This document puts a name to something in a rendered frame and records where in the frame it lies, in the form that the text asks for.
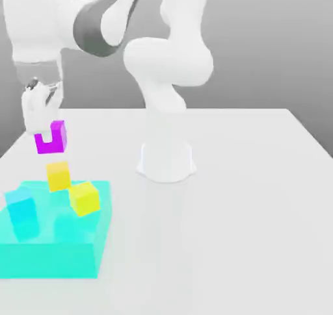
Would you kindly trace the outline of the small yellow cube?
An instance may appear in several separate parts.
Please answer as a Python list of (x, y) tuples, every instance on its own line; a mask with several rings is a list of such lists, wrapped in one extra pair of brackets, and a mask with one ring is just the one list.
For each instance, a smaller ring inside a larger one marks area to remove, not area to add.
[(75, 184), (69, 188), (68, 193), (70, 205), (79, 217), (100, 210), (99, 192), (91, 182)]

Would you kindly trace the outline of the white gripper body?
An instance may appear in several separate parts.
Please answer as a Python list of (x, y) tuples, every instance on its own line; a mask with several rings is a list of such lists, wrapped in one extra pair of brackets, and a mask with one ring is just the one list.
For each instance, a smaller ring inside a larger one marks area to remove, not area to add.
[(21, 106), (27, 133), (50, 133), (51, 123), (58, 119), (62, 100), (62, 84), (37, 84), (33, 89), (26, 88)]

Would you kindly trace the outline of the large turquoise box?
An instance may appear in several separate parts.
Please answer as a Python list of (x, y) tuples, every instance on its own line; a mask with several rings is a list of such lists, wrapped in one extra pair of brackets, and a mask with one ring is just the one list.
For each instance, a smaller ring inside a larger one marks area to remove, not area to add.
[(100, 210), (79, 217), (68, 191), (51, 193), (45, 181), (23, 181), (36, 203), (25, 225), (11, 222), (0, 210), (0, 278), (96, 278), (111, 222), (109, 181), (93, 181)]

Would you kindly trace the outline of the small magenta cube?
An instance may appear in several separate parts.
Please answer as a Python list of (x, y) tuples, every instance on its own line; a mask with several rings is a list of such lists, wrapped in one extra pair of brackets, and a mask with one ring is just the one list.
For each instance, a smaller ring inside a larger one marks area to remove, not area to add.
[(45, 142), (41, 134), (35, 134), (34, 140), (38, 154), (63, 153), (67, 146), (67, 132), (64, 120), (55, 120), (50, 126), (52, 139)]

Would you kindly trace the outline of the small orange cube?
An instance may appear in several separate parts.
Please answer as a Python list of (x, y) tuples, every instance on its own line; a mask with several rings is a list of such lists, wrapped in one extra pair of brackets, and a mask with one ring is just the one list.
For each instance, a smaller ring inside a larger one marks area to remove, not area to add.
[(72, 185), (68, 163), (54, 162), (46, 165), (47, 181), (50, 192), (70, 188)]

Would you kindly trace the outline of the small cyan cube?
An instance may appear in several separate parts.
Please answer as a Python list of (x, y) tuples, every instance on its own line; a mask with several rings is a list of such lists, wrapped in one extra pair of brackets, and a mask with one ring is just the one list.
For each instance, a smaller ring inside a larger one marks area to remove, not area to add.
[(36, 203), (32, 192), (24, 186), (5, 193), (5, 201), (14, 234), (19, 242), (39, 235)]

